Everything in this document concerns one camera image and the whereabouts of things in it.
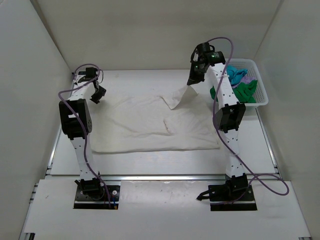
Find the white t shirt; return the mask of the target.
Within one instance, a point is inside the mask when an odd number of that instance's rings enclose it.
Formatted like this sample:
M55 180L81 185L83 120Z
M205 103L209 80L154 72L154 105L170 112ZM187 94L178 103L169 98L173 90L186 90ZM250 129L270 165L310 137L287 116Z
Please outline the white t shirt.
M109 93L90 104L91 149L99 154L219 148L212 112L191 86L172 93Z

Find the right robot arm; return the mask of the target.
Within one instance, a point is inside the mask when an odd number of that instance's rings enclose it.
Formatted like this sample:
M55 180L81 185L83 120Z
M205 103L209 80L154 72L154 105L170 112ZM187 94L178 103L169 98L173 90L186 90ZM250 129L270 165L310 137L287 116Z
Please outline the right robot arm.
M248 187L247 175L237 154L239 127L246 106L234 94L227 75L227 61L222 52L216 51L208 42L200 43L192 52L190 63L187 85L210 80L215 89L212 123L226 148L227 160L225 183L200 193L196 199L202 201L218 196L224 201L236 200Z

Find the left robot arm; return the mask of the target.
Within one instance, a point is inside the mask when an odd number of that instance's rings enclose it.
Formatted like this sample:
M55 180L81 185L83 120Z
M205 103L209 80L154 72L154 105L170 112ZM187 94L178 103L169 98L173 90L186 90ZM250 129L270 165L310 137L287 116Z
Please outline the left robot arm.
M83 93L93 84L94 93L90 100L98 104L105 96L107 90L99 84L100 72L100 68L93 63L82 64L72 74L75 87L58 92L61 128L75 150L80 169L80 179L75 183L84 195L95 201L109 200L110 192L100 173L94 169L90 146L93 124Z

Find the teal t shirt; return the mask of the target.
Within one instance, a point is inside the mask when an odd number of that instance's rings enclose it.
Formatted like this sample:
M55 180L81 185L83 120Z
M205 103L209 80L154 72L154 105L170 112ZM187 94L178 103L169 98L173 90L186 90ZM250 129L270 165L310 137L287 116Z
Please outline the teal t shirt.
M246 68L237 69L234 66L228 65L226 68L226 72L232 87L236 86L240 83L242 78L248 73Z

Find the lilac t shirt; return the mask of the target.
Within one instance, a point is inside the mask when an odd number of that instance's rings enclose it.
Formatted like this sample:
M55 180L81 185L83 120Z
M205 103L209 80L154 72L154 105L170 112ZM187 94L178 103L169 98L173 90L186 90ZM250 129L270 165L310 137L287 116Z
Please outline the lilac t shirt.
M257 80L255 77L251 77L251 76L243 76L242 79L240 80L239 84L245 84L245 85L256 85L257 84Z

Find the green t shirt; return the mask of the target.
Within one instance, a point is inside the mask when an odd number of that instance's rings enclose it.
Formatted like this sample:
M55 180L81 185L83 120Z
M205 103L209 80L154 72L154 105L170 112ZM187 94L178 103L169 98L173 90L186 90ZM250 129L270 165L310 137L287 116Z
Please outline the green t shirt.
M256 100L253 95L256 92L257 84L257 80L252 80L250 83L241 82L233 89L233 93L240 103L254 104L256 103Z

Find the white plastic basket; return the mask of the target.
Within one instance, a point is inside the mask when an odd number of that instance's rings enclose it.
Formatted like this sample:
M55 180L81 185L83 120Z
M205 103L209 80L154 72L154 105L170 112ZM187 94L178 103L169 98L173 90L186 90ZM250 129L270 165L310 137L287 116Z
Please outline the white plastic basket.
M256 63L251 59L233 58L230 60L229 65L237 68L238 70L247 69L247 75L257 80L256 90L253 94L255 103L245 103L246 108L255 109L260 106L267 105L269 103L269 98Z

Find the aluminium table rail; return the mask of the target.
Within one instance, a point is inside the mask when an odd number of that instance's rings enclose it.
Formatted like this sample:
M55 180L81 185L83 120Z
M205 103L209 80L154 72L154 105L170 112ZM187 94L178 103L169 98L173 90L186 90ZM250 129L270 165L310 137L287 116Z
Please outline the aluminium table rail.
M209 175L104 175L106 181L223 181L221 174Z

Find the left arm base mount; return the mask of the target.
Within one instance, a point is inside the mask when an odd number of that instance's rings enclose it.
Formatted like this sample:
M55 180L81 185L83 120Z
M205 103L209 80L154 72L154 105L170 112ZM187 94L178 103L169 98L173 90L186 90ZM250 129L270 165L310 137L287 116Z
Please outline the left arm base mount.
M108 193L102 182L93 178L85 181L75 180L77 189L75 192L73 208L82 210L118 210L121 193L120 185L107 185Z

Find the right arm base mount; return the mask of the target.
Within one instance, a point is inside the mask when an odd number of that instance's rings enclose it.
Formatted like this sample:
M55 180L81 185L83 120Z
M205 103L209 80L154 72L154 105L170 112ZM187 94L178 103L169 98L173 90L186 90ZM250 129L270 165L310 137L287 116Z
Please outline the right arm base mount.
M196 200L209 200L211 212L247 212L257 211L253 188L249 183L226 180L224 184L208 185Z

